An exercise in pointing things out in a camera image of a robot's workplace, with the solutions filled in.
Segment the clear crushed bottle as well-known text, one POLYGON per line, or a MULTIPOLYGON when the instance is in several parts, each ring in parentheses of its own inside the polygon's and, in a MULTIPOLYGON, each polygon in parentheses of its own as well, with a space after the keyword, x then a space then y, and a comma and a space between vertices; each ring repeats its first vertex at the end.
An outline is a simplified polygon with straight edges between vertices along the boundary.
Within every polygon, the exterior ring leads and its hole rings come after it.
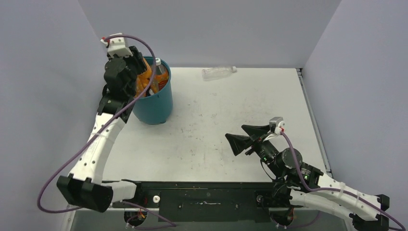
POLYGON ((210 81, 231 76, 237 72, 236 66, 218 66, 202 70, 203 80, 210 81))

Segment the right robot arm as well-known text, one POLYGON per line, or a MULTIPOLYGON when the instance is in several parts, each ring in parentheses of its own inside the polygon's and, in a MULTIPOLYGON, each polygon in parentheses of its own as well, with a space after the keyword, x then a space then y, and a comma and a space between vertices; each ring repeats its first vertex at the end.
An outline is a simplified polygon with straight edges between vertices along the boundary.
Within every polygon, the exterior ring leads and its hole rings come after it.
POLYGON ((260 205, 290 210, 310 207, 350 219, 357 231, 391 230, 388 196, 355 190, 304 162, 282 125, 243 125, 242 129, 246 135, 225 134, 233 154, 257 154, 275 176, 269 195, 258 197, 260 205))

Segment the orange juice bottle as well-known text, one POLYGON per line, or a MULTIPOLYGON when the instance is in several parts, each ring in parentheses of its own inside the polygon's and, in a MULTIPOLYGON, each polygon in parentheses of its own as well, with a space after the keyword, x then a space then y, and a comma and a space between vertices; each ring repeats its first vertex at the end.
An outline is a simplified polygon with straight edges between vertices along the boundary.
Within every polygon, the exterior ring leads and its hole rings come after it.
POLYGON ((145 65, 146 65, 146 70, 142 74, 137 75, 135 97, 141 95, 141 93, 144 91, 144 89, 147 87, 150 81, 152 69, 147 62, 145 62, 145 65))

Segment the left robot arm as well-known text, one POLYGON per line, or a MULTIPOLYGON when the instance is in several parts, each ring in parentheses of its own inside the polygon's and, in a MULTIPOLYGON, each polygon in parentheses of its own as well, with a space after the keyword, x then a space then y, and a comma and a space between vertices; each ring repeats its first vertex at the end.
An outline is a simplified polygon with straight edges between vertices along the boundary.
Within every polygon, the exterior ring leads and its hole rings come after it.
POLYGON ((131 207, 143 202, 136 184, 124 181, 104 183, 103 171, 118 134, 128 121, 136 95, 136 80, 146 72, 143 55, 130 46, 131 55, 109 54, 103 78, 105 85, 97 108, 89 146, 83 150, 67 176, 60 176, 57 188, 71 205, 105 212, 111 203, 125 200, 131 207))

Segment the large orange tea bottle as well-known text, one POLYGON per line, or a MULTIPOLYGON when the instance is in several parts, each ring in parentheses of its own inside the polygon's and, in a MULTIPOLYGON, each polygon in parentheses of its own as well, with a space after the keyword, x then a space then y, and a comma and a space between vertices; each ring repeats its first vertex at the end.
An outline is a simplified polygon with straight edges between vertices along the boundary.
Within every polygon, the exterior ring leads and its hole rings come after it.
POLYGON ((156 64, 156 75, 153 81, 153 86, 151 86, 150 94, 156 94, 164 88, 169 80, 168 69, 164 66, 160 58, 155 59, 156 64))

